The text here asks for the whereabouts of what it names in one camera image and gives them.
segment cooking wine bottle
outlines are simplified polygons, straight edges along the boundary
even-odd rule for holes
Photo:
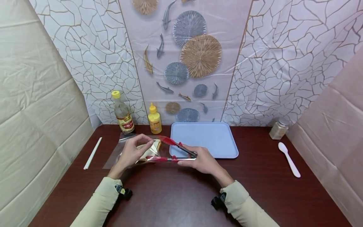
[[[129,108],[121,100],[121,95],[119,91],[111,92],[113,102],[115,104],[115,115],[118,124],[120,125],[121,131],[123,133],[130,133],[134,130],[135,125],[132,122],[132,117]]]

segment bread slice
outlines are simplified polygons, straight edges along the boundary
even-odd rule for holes
[[[140,145],[137,147],[137,149],[140,149],[144,146],[145,144],[143,145]],[[140,160],[144,161],[144,159],[146,160],[146,156],[159,156],[159,149],[160,149],[160,146],[161,146],[161,141],[159,139],[155,139],[154,143],[152,144],[152,146],[147,149],[147,151],[141,156]]]

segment white plastic spoon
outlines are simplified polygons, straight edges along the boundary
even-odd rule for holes
[[[301,174],[299,173],[299,170],[297,170],[293,160],[290,158],[290,155],[287,152],[287,147],[285,146],[285,144],[281,143],[281,142],[278,143],[278,148],[280,149],[280,151],[282,151],[285,154],[285,156],[287,158],[287,161],[289,162],[291,171],[293,172],[294,176],[300,178]]]

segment tabletop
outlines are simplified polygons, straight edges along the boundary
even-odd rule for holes
[[[170,136],[170,126],[161,135]],[[239,150],[236,159],[218,162],[281,227],[351,226],[289,139],[281,140],[301,173],[293,176],[279,141],[268,127],[231,127]],[[136,133],[150,134],[149,126]],[[103,169],[120,136],[118,125],[102,125],[78,154],[29,226],[70,226],[109,170]],[[98,139],[102,141],[88,170],[83,167]],[[215,210],[219,185],[210,175],[175,163],[155,163],[129,169],[121,178],[133,191],[118,200],[104,226],[229,227],[239,226],[226,209]]]

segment red tongs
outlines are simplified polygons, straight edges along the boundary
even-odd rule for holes
[[[177,158],[175,155],[173,155],[171,158],[166,157],[157,157],[157,156],[146,156],[146,159],[151,162],[178,162],[178,161],[192,161],[195,160],[195,158]]]
[[[184,148],[181,142],[176,143],[174,140],[170,139],[169,137],[163,136],[163,135],[158,135],[158,138],[162,142],[164,142],[164,143],[166,143],[166,144],[168,144],[170,146],[177,146],[179,149],[182,149],[183,151],[185,151],[188,154],[190,154],[193,158],[196,158],[197,157],[197,154],[196,153],[194,153],[192,151],[189,151],[188,149]]]

